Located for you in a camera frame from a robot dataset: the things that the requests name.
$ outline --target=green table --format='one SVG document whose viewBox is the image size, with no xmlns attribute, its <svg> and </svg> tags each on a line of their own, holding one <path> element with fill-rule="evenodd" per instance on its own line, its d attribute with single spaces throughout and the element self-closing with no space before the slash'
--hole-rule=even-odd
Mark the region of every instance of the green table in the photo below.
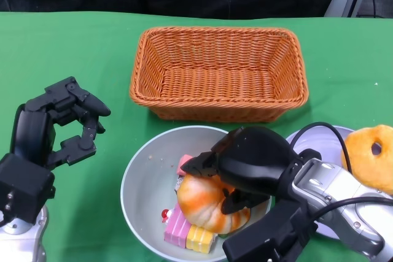
<svg viewBox="0 0 393 262">
<path fill-rule="evenodd" d="M 305 58 L 310 97 L 305 107 L 268 127 L 283 136 L 312 121 L 361 128 L 393 125 L 392 20 L 347 18 L 221 21 L 120 13 L 0 13 L 0 153 L 9 148 L 17 106 L 74 75 L 112 115 L 96 138 L 97 154 L 55 170 L 44 236 L 48 262 L 161 261 L 127 227 L 120 183 L 134 153 L 155 135 L 190 122 L 161 121 L 128 97 L 139 35 L 153 26 L 280 26 L 294 31 Z M 226 130 L 239 124 L 211 124 Z M 78 123 L 57 128 L 60 140 L 80 134 Z M 338 242 L 316 236 L 301 262 L 365 261 Z"/>
</svg>

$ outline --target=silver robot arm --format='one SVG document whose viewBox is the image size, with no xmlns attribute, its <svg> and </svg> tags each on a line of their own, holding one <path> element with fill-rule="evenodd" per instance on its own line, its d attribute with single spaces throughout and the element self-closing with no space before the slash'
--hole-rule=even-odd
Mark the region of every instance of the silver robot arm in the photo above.
<svg viewBox="0 0 393 262">
<path fill-rule="evenodd" d="M 366 187 L 347 170 L 317 159 L 309 160 L 292 183 L 293 191 L 307 200 L 312 213 L 344 199 L 377 196 L 392 199 L 386 193 Z M 351 250 L 373 262 L 393 258 L 393 207 L 359 203 L 340 207 L 318 222 L 331 228 Z"/>
</svg>

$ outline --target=orange wicker basket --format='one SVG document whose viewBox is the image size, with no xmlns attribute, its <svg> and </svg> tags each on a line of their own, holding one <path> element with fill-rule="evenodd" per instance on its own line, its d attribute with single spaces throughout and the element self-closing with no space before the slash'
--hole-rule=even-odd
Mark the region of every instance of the orange wicker basket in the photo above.
<svg viewBox="0 0 393 262">
<path fill-rule="evenodd" d="M 296 35 L 281 28 L 152 28 L 132 100 L 167 120 L 269 122 L 308 99 Z"/>
</svg>

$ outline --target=orange donut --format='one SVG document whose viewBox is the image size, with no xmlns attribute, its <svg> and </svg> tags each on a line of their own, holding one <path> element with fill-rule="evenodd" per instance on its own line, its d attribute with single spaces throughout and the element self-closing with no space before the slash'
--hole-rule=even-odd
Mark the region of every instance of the orange donut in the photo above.
<svg viewBox="0 0 393 262">
<path fill-rule="evenodd" d="M 345 144 L 354 177 L 364 185 L 393 195 L 393 128 L 363 128 L 348 135 Z M 381 146 L 379 155 L 373 154 L 373 144 Z M 343 153 L 341 159 L 348 169 Z"/>
<path fill-rule="evenodd" d="M 229 193 L 235 188 L 221 182 L 220 177 L 195 177 L 187 174 L 177 191 L 177 202 L 186 219 L 199 227 L 218 234 L 231 233 L 246 224 L 251 216 L 244 208 L 224 215 L 221 206 L 225 199 L 224 188 Z"/>
</svg>

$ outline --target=gray bowl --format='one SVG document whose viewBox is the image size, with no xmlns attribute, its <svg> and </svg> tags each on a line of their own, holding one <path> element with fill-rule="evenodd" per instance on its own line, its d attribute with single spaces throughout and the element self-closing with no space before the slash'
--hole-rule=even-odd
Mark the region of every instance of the gray bowl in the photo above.
<svg viewBox="0 0 393 262">
<path fill-rule="evenodd" d="M 120 199 L 123 214 L 134 235 L 162 258 L 175 261 L 225 261 L 223 239 L 217 238 L 209 254 L 181 249 L 164 241 L 163 209 L 176 204 L 176 168 L 184 154 L 198 156 L 227 132 L 206 126 L 187 126 L 169 130 L 151 139 L 131 159 L 123 176 Z M 270 209 L 271 200 L 254 208 L 249 226 Z"/>
</svg>

